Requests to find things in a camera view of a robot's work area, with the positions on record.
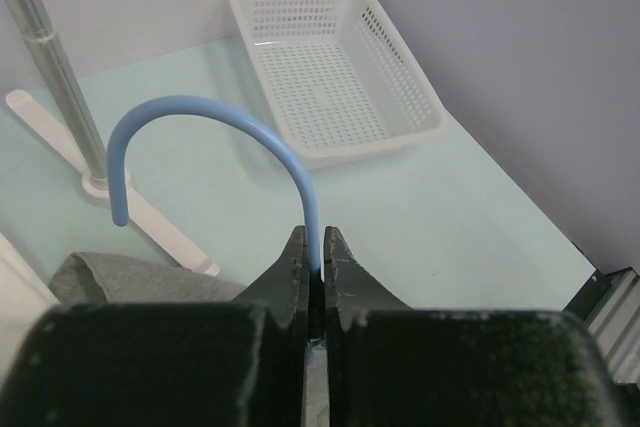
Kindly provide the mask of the white t shirt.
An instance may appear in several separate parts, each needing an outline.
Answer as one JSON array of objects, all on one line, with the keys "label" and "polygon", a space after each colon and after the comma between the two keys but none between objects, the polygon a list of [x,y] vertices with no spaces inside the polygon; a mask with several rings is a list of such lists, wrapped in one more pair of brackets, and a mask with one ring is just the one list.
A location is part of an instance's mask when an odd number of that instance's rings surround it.
[{"label": "white t shirt", "polygon": [[1,376],[30,329],[59,302],[14,246],[1,235]]}]

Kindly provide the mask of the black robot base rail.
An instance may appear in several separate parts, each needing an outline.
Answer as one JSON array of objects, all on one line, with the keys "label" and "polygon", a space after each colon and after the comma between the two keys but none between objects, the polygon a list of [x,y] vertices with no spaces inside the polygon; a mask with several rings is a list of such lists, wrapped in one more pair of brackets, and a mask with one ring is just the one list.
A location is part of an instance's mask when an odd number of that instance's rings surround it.
[{"label": "black robot base rail", "polygon": [[632,267],[592,273],[562,309],[577,329],[579,358],[617,385],[639,386],[639,273]]}]

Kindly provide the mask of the blue wire hanger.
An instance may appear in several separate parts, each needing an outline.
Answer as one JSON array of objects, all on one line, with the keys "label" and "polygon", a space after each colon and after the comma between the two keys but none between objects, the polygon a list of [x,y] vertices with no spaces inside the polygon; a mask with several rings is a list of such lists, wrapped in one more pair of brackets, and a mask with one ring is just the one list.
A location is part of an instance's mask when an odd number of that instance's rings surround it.
[{"label": "blue wire hanger", "polygon": [[130,219],[125,158],[133,136],[148,123],[172,115],[197,116],[231,126],[265,147],[293,179],[303,207],[307,259],[311,285],[322,280],[319,208],[311,177],[292,148],[274,131],[250,114],[219,100],[191,95],[171,95],[146,101],[127,112],[116,124],[107,145],[107,182],[113,223],[123,227]]}]

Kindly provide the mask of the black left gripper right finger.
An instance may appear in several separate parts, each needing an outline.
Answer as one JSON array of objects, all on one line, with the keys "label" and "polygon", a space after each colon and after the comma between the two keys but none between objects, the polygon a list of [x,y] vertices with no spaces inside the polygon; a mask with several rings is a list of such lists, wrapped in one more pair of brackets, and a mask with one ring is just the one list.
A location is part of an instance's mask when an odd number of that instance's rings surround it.
[{"label": "black left gripper right finger", "polygon": [[568,312],[425,310],[386,289],[325,231],[325,326],[334,426],[635,426]]}]

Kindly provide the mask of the grey t shirt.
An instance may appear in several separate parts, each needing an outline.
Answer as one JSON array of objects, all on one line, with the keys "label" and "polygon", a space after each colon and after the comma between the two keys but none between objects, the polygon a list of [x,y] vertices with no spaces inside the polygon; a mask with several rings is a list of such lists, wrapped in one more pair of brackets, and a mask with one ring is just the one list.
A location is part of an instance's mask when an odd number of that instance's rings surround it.
[{"label": "grey t shirt", "polygon": [[[63,304],[122,302],[225,302],[242,293],[242,284],[133,257],[96,252],[69,255],[48,282]],[[330,424],[326,342],[308,344],[307,426]]]}]

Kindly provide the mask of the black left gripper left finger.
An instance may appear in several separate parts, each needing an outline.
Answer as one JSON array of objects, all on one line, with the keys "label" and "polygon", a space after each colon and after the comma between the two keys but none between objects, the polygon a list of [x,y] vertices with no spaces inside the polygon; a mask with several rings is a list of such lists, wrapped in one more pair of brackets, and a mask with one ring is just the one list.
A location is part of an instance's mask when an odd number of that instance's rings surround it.
[{"label": "black left gripper left finger", "polygon": [[300,426],[310,284],[295,228],[229,302],[56,307],[1,391],[5,426]]}]

